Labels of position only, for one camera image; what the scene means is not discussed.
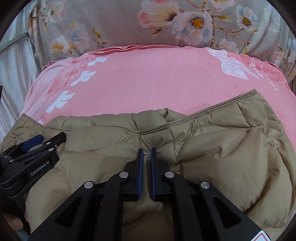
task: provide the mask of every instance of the gray strap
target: gray strap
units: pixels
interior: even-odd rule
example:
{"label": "gray strap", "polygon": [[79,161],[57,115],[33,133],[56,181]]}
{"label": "gray strap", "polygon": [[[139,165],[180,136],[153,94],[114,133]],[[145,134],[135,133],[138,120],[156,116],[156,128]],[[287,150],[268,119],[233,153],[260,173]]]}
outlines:
{"label": "gray strap", "polygon": [[0,47],[0,53],[1,53],[4,49],[8,48],[10,45],[14,44],[15,42],[17,42],[17,41],[19,41],[19,40],[21,40],[21,39],[23,39],[23,38],[28,37],[28,36],[29,36],[29,34],[28,34],[28,32],[26,32],[26,33],[24,33],[24,34],[21,34],[21,35],[15,37],[14,39],[8,41],[6,44],[4,44],[4,45],[2,45],[2,46]]}

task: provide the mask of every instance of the floral blanket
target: floral blanket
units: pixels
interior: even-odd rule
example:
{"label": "floral blanket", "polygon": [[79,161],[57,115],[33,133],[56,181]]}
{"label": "floral blanket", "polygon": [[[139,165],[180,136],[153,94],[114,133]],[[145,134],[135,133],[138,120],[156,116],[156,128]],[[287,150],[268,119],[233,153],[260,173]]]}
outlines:
{"label": "floral blanket", "polygon": [[42,66],[130,44],[248,54],[296,75],[296,39],[266,0],[38,0],[28,32]]}

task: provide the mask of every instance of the white sticker with red border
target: white sticker with red border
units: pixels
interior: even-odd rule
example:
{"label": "white sticker with red border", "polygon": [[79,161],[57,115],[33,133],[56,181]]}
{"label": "white sticker with red border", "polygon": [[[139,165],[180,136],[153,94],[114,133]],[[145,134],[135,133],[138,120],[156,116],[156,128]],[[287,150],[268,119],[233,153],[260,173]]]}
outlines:
{"label": "white sticker with red border", "polygon": [[261,230],[251,241],[270,241],[270,239],[266,233]]}

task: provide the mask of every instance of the pink bedspread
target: pink bedspread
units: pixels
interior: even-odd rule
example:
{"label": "pink bedspread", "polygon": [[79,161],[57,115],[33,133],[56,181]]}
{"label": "pink bedspread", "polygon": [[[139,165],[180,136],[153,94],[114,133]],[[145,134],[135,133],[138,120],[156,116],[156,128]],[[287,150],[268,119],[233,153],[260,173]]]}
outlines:
{"label": "pink bedspread", "polygon": [[189,115],[257,89],[296,149],[296,97],[269,62],[210,48],[131,45],[51,62],[23,112],[41,124],[64,116],[169,108]]}

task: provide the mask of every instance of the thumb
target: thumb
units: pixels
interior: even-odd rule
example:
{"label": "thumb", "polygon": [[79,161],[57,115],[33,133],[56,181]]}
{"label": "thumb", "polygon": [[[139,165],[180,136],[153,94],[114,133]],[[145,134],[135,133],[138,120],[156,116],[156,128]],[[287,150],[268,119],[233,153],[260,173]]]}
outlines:
{"label": "thumb", "polygon": [[3,216],[5,217],[6,221],[8,222],[12,230],[17,231],[23,228],[23,223],[18,217],[11,215],[9,213],[3,213]]}

